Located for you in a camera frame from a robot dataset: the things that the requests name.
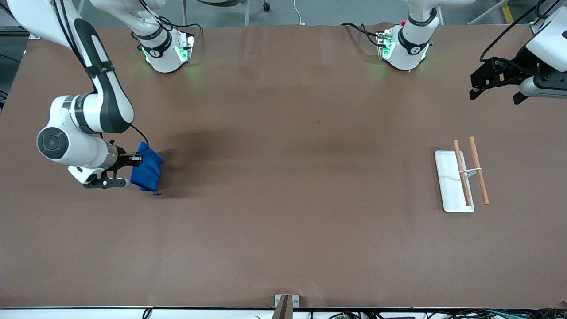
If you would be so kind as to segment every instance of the white robotic arm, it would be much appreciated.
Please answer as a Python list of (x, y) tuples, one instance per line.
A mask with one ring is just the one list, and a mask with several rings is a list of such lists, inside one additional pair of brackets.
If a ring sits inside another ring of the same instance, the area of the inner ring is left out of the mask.
[(169, 73), (183, 63), (190, 62), (193, 35), (168, 29), (153, 12), (165, 5), (166, 0), (145, 0), (145, 7), (137, 0), (90, 0), (98, 9), (105, 11), (126, 24), (138, 41), (146, 61), (158, 72)]
[(471, 100), (487, 89), (509, 84), (520, 87), (514, 104), (530, 96), (567, 99), (567, 7), (549, 16), (543, 29), (512, 60), (491, 57), (481, 61), (483, 65), (471, 74)]
[[(99, 134), (124, 132), (134, 120), (134, 111), (98, 34), (81, 19), (71, 0), (8, 0), (8, 5), (24, 28), (72, 49), (94, 87), (93, 93), (53, 101), (49, 121), (37, 136), (39, 151), (68, 165), (87, 188), (126, 186), (128, 180), (117, 178), (116, 170), (139, 164), (141, 156), (126, 154)], [(107, 170), (115, 172), (113, 178), (107, 177)]]
[(411, 70), (425, 58), (431, 35), (439, 25), (437, 7), (465, 6), (475, 0), (404, 0), (409, 6), (408, 20), (379, 35), (382, 59), (394, 68)]

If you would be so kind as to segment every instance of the white plate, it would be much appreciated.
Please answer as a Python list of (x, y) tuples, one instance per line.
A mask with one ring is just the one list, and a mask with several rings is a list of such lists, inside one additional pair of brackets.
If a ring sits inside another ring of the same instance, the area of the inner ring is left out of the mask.
[(443, 210), (447, 213), (472, 213), (475, 205), (472, 203), (471, 185), (468, 183), (468, 193), (471, 198), (472, 206), (467, 206), (464, 199), (463, 186), (460, 182), (459, 165), (454, 150), (436, 150), (435, 164), (437, 165), (437, 177), (439, 178), (439, 188), (441, 189), (441, 200)]

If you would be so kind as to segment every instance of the brown table surface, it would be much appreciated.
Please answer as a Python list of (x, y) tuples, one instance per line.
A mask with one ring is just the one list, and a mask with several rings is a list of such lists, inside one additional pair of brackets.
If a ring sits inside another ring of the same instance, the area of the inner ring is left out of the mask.
[[(85, 190), (41, 156), (51, 101), (91, 85), (70, 50), (30, 42), (0, 115), (0, 305), (564, 307), (567, 105), (468, 99), (502, 30), (440, 27), (409, 74), (343, 27), (206, 30), (172, 74), (100, 30), (165, 159), (159, 197)], [(476, 212), (444, 213), (433, 152), (459, 139), (472, 163), (469, 136), (491, 205), (473, 179)]]

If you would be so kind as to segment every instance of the blue towel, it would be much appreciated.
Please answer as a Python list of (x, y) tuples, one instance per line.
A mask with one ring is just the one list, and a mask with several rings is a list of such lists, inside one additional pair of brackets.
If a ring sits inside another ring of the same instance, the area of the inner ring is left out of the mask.
[(162, 173), (159, 171), (159, 166), (163, 163), (162, 157), (151, 148), (147, 148), (143, 153), (140, 153), (146, 148), (146, 143), (141, 142), (138, 147), (138, 154), (143, 155), (143, 162), (132, 168), (130, 182), (138, 185), (140, 190), (147, 192), (154, 192), (157, 194), (159, 178)]

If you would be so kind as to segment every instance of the wooden chopstick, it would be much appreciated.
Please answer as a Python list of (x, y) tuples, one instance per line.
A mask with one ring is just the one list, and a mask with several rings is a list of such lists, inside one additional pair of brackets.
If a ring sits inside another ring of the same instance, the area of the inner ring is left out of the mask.
[[(476, 153), (476, 144), (475, 144), (475, 138), (474, 137), (469, 137), (468, 140), (471, 143), (471, 152), (472, 152), (472, 162), (475, 166), (476, 169), (480, 168), (480, 161), (479, 161), (479, 155)], [(488, 193), (486, 192), (486, 185), (484, 184), (484, 176), (483, 176), (483, 170), (476, 170), (476, 175), (479, 177), (479, 184), (480, 184), (480, 191), (483, 195), (483, 201), (485, 205), (490, 204), (490, 202), (488, 201)]]
[(459, 166), (459, 175), (460, 175), (460, 179), (461, 179), (461, 186), (463, 187), (464, 200), (467, 203), (467, 206), (470, 207), (470, 206), (472, 206), (472, 202), (471, 202), (471, 197), (470, 197), (469, 191), (468, 191), (467, 178), (466, 178), (466, 176), (463, 172), (464, 165), (463, 165), (463, 160), (460, 156), (459, 141), (454, 140), (453, 145), (455, 146), (455, 155), (457, 156), (457, 165)]

